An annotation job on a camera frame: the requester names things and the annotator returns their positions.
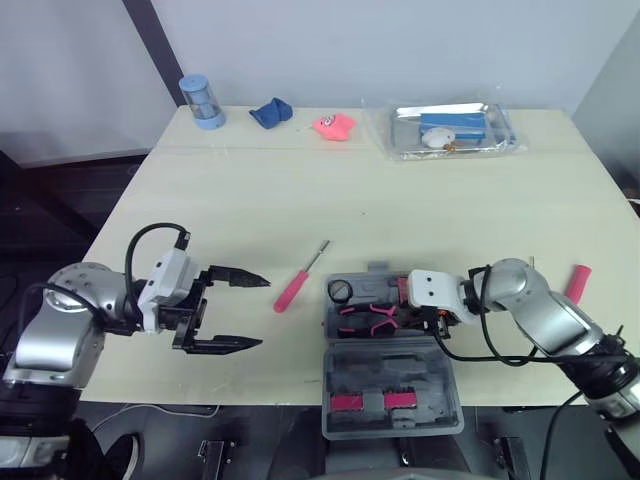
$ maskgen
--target clear plastic package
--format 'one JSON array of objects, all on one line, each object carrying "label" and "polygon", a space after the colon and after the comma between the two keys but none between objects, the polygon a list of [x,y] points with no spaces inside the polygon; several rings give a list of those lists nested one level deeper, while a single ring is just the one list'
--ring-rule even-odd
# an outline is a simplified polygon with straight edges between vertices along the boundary
[{"label": "clear plastic package", "polygon": [[506,108],[497,103],[417,104],[362,100],[376,143],[393,160],[496,156],[526,150]]}]

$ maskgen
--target toolbox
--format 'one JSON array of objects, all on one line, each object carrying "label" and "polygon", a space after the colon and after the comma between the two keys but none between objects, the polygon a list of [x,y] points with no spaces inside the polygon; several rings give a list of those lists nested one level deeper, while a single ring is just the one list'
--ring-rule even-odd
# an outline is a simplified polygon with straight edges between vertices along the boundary
[{"label": "toolbox", "polygon": [[403,328],[421,324],[415,310],[402,306],[407,275],[376,263],[368,272],[327,278],[322,433],[328,440],[464,428],[449,358],[423,329]]}]

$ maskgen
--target white wall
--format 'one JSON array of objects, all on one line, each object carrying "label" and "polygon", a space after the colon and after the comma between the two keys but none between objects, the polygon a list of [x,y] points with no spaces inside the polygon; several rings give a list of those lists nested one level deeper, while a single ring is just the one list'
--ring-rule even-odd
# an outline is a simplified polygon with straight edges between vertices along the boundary
[{"label": "white wall", "polygon": [[593,151],[618,183],[640,182],[640,14],[574,115]]},{"label": "white wall", "polygon": [[185,73],[226,104],[429,98],[501,86],[573,113],[637,0],[154,0]]},{"label": "white wall", "polygon": [[22,165],[140,153],[175,104],[120,0],[2,0],[0,149]]}]

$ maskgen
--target blue cloth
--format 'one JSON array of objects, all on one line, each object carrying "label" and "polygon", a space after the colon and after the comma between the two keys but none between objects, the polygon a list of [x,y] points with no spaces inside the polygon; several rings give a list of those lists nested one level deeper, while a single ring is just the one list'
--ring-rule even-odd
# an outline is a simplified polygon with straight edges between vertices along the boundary
[{"label": "blue cloth", "polygon": [[453,130],[458,139],[482,139],[485,137],[485,116],[483,112],[423,113],[420,115],[420,133],[434,127]]},{"label": "blue cloth", "polygon": [[289,120],[293,116],[293,108],[287,102],[273,97],[269,103],[249,113],[264,128],[273,128],[280,122]]}]

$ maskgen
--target blue cylinder container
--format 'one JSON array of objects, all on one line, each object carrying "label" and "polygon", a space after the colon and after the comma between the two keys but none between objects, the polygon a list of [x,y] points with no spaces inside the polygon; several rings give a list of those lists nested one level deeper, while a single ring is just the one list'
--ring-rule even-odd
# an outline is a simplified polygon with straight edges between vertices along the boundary
[{"label": "blue cylinder container", "polygon": [[200,74],[185,75],[178,85],[200,128],[214,130],[224,125],[224,112],[213,96],[207,77]]}]

